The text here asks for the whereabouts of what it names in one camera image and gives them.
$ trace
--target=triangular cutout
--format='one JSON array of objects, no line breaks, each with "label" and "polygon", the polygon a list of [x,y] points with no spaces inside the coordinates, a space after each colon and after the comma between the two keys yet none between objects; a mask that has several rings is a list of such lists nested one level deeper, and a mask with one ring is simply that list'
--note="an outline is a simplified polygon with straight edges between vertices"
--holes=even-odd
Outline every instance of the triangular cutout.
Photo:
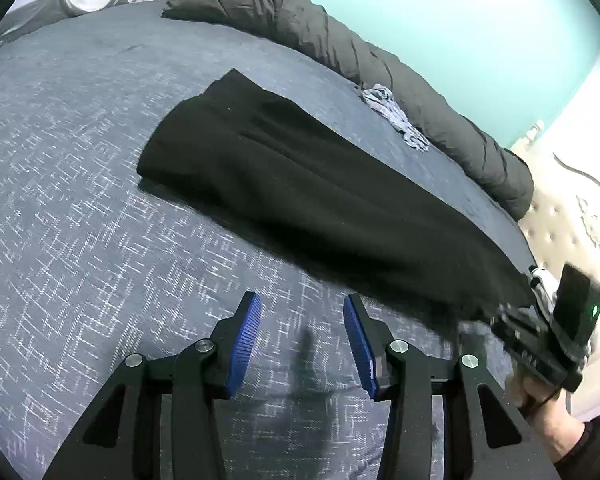
[{"label": "triangular cutout", "polygon": [[487,445],[491,449],[497,449],[520,444],[522,437],[518,429],[486,384],[478,386],[478,396],[480,397],[484,431],[487,435]]},{"label": "triangular cutout", "polygon": [[125,403],[125,390],[125,385],[121,384],[111,394],[109,400],[87,428],[87,431],[84,432],[82,440],[85,444],[116,447],[122,405]]}]

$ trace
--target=tufted headboard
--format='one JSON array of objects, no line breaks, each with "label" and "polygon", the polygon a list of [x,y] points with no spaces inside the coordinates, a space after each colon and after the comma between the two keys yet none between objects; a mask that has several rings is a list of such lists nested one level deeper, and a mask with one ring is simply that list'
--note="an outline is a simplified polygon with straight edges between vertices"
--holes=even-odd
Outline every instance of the tufted headboard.
[{"label": "tufted headboard", "polygon": [[[560,280],[571,262],[600,281],[600,182],[574,162],[524,144],[512,150],[528,165],[535,191],[529,211],[518,223],[539,266]],[[600,318],[594,353],[584,380],[572,397],[574,415],[600,405]]]}]

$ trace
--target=mattress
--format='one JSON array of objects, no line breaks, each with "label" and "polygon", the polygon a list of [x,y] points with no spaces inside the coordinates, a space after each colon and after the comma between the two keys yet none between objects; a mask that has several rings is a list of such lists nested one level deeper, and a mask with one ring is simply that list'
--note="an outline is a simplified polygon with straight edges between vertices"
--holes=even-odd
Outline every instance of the mattress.
[{"label": "mattress", "polygon": [[[63,20],[0,49],[0,448],[40,479],[127,354],[179,352],[255,290],[264,307],[244,386],[216,404],[228,477],[374,479],[389,405],[359,385],[342,323],[351,290],[139,186],[152,131],[237,68],[458,209],[519,270],[533,263],[526,241],[456,163],[409,148],[352,83],[263,38],[162,18],[162,5]],[[454,357],[458,327],[440,309],[365,304],[395,336]],[[462,329],[484,336],[502,383],[500,343]],[[433,447],[441,478],[441,433]]]}]

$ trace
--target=gray comforter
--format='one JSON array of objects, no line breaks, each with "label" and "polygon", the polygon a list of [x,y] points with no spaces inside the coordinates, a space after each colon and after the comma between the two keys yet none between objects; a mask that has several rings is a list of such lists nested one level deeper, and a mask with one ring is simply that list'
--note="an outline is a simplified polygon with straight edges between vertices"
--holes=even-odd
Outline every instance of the gray comforter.
[{"label": "gray comforter", "polygon": [[515,220],[527,212],[534,184],[526,164],[456,113],[394,54],[363,41],[323,6],[311,0],[167,0],[163,15],[237,27],[302,52],[354,83],[387,86],[411,124]]},{"label": "gray comforter", "polygon": [[[245,384],[217,403],[229,479],[375,479],[389,406],[359,386],[342,323],[350,290],[140,189],[145,142],[237,68],[461,211],[519,270],[533,262],[525,239],[456,163],[406,146],[346,79],[234,28],[166,20],[163,5],[64,20],[0,49],[0,448],[39,480],[126,354],[179,352],[256,290]],[[454,354],[443,313],[366,304],[427,354]],[[490,336],[487,350],[502,381],[509,360]],[[440,434],[434,448],[441,478]]]}]

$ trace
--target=ribbed blue pad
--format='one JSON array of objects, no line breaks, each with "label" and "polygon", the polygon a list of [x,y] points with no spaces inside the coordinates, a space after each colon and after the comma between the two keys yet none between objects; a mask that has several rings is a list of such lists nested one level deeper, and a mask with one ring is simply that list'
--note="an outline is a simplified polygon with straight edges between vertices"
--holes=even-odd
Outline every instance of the ribbed blue pad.
[{"label": "ribbed blue pad", "polygon": [[234,348],[231,351],[229,377],[225,385],[231,397],[233,397],[237,389],[242,386],[244,375],[247,373],[249,357],[251,357],[251,350],[253,349],[260,327],[261,311],[262,302],[260,301],[259,295],[256,294],[249,304],[247,315],[244,316],[240,332],[238,332]]},{"label": "ribbed blue pad", "polygon": [[347,330],[349,345],[353,354],[353,360],[356,362],[358,376],[362,387],[368,392],[369,397],[373,399],[378,391],[378,382],[376,381],[376,371],[374,370],[374,359],[366,340],[365,333],[362,331],[358,314],[347,296],[344,299],[342,309],[344,318],[344,328]]}]

